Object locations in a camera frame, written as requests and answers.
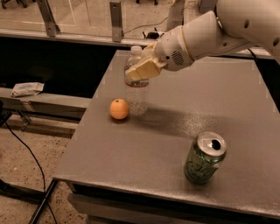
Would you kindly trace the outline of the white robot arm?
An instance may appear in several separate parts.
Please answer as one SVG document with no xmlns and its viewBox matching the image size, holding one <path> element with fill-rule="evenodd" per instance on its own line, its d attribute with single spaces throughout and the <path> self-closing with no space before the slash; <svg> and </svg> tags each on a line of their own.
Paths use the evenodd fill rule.
<svg viewBox="0 0 280 224">
<path fill-rule="evenodd" d="M 265 49 L 280 63 L 280 0 L 217 0 L 216 11 L 166 32 L 143 49 L 143 57 L 125 71 L 133 81 L 178 71 L 207 56 Z"/>
</svg>

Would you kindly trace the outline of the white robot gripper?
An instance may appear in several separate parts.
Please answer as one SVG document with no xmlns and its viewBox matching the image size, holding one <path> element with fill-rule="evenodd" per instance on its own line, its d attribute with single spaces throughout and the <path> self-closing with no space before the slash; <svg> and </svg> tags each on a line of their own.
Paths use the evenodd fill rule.
<svg viewBox="0 0 280 224">
<path fill-rule="evenodd" d="M 157 43 L 146 46 L 137 59 L 139 62 L 125 72 L 132 81 L 157 77 L 163 68 L 178 71 L 194 62 L 187 49 L 183 26 L 177 26 L 166 32 Z"/>
</svg>

